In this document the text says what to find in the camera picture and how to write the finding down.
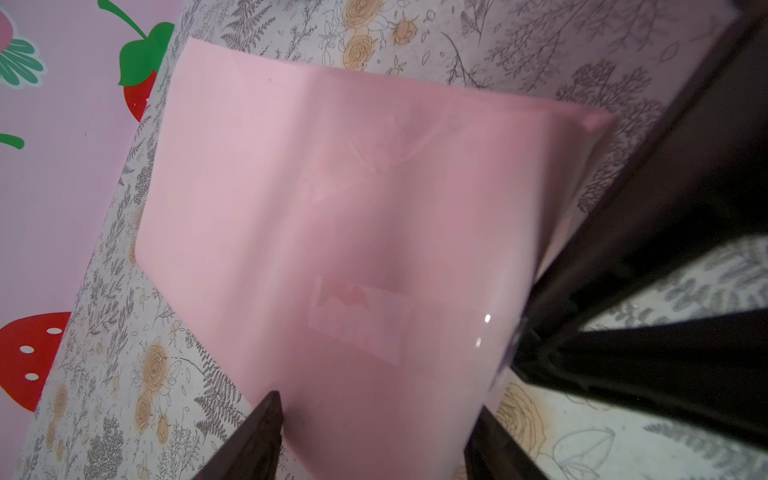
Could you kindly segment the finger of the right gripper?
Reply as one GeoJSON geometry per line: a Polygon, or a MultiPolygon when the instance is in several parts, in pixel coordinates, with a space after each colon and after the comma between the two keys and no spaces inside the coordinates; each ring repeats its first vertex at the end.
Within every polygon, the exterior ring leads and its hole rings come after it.
{"type": "Polygon", "coordinates": [[[521,344],[569,335],[685,262],[767,228],[767,15],[745,11],[535,284],[521,344]]]}
{"type": "Polygon", "coordinates": [[[634,329],[530,332],[512,369],[525,382],[767,444],[764,309],[634,329]]]}

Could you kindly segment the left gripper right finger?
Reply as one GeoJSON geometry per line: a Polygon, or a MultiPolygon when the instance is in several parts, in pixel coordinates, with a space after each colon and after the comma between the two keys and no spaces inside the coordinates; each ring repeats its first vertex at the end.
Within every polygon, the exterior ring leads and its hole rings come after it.
{"type": "Polygon", "coordinates": [[[547,480],[502,424],[483,407],[464,449],[469,480],[547,480]]]}

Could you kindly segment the purple wrapping paper sheet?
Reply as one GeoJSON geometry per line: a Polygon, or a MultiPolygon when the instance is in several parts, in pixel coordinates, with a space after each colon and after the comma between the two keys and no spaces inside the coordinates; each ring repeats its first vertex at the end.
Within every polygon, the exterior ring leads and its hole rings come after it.
{"type": "Polygon", "coordinates": [[[447,479],[615,124],[191,39],[136,257],[313,478],[447,479]]]}

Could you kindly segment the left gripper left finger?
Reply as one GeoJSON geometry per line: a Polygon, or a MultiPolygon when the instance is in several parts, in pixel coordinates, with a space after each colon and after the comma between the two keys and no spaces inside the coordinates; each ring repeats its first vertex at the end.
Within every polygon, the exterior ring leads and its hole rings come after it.
{"type": "Polygon", "coordinates": [[[278,391],[269,392],[194,480],[273,480],[282,446],[278,391]]]}

